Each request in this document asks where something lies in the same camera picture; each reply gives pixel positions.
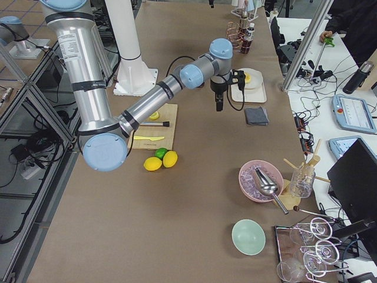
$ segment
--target mint green bowl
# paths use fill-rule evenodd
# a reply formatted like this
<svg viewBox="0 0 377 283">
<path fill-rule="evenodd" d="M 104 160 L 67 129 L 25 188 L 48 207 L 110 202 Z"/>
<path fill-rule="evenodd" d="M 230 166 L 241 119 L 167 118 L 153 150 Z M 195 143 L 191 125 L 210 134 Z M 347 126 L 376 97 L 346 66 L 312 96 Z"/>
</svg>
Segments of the mint green bowl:
<svg viewBox="0 0 377 283">
<path fill-rule="evenodd" d="M 257 255 L 263 250 L 266 244 L 266 235 L 257 222 L 243 219 L 234 225 L 232 240 L 241 253 L 245 255 Z"/>
</svg>

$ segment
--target bottle cap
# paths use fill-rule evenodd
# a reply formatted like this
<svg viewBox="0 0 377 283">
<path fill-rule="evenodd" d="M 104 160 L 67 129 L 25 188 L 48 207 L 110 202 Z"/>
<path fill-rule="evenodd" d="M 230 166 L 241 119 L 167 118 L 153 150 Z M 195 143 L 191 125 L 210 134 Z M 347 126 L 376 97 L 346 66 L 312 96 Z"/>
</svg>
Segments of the bottle cap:
<svg viewBox="0 0 377 283">
<path fill-rule="evenodd" d="M 364 72 L 364 73 L 369 73 L 372 69 L 373 69 L 373 62 L 372 61 L 365 61 L 361 67 L 360 67 L 360 71 Z"/>
</svg>

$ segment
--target bottle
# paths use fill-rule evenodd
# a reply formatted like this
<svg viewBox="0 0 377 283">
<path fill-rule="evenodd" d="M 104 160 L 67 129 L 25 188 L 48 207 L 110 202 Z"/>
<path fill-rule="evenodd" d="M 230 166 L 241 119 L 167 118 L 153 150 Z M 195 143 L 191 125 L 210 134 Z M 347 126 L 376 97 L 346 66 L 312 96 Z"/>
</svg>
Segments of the bottle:
<svg viewBox="0 0 377 283">
<path fill-rule="evenodd" d="M 252 44 L 254 38 L 254 23 L 251 22 L 250 26 L 246 30 L 245 35 L 242 38 L 242 46 L 241 46 L 241 53 L 247 54 L 249 53 L 250 46 Z"/>
<path fill-rule="evenodd" d="M 247 27 L 249 26 L 249 17 L 247 16 L 247 11 L 243 11 L 242 17 L 240 18 L 240 28 L 238 31 L 239 38 L 243 38 L 246 34 Z"/>
<path fill-rule="evenodd" d="M 346 94 L 353 93 L 358 87 L 361 87 L 367 76 L 373 69 L 372 61 L 365 61 L 356 73 L 351 77 L 348 83 L 344 86 L 343 92 Z"/>
</svg>

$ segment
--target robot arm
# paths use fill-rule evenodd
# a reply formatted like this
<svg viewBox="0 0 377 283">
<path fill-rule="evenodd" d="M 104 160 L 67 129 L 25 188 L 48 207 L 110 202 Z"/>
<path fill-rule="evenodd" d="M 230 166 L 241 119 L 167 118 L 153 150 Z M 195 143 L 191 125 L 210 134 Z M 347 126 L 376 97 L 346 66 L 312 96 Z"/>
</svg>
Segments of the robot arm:
<svg viewBox="0 0 377 283">
<path fill-rule="evenodd" d="M 0 18 L 0 43 L 7 46 L 10 42 L 21 42 L 29 38 L 24 25 L 15 16 Z"/>
<path fill-rule="evenodd" d="M 196 88 L 209 78 L 211 86 L 227 84 L 231 78 L 232 55 L 230 41 L 224 38 L 214 40 L 209 53 L 183 68 L 176 69 L 134 105 L 123 111 L 118 117 L 123 136 L 128 138 L 142 121 L 173 99 L 184 87 Z M 127 146 L 118 135 L 99 133 L 84 144 L 82 152 L 85 161 L 93 169 L 110 171 L 123 163 L 127 155 Z"/>
<path fill-rule="evenodd" d="M 120 116 L 120 125 L 129 135 L 138 125 L 146 120 L 166 102 L 171 100 L 184 87 L 189 89 L 200 86 L 211 78 L 211 84 L 226 83 L 231 71 L 232 44 L 224 39 L 214 40 L 210 52 L 202 55 L 195 62 L 175 70 L 171 75 L 158 82 L 152 90 L 126 109 Z"/>
<path fill-rule="evenodd" d="M 184 87 L 196 88 L 211 78 L 216 101 L 222 102 L 223 87 L 232 80 L 233 48 L 230 41 L 219 38 L 211 43 L 209 53 L 176 69 L 119 117 L 113 117 L 95 53 L 92 33 L 96 26 L 90 3 L 87 0 L 41 0 L 41 3 L 47 25 L 58 36 L 82 121 L 79 142 L 85 161 L 93 169 L 110 171 L 119 167 L 127 157 L 126 139 L 130 133 Z"/>
</svg>

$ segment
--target monitor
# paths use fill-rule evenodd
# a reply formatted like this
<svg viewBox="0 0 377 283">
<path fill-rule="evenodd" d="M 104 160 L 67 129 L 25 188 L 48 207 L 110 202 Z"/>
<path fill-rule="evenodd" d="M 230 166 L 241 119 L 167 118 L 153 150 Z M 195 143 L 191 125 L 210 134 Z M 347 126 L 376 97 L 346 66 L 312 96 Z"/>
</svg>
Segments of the monitor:
<svg viewBox="0 0 377 283">
<path fill-rule="evenodd" d="M 377 264 L 377 158 L 357 139 L 328 171 L 332 190 L 351 225 L 334 231 L 342 238 L 358 234 Z"/>
</svg>

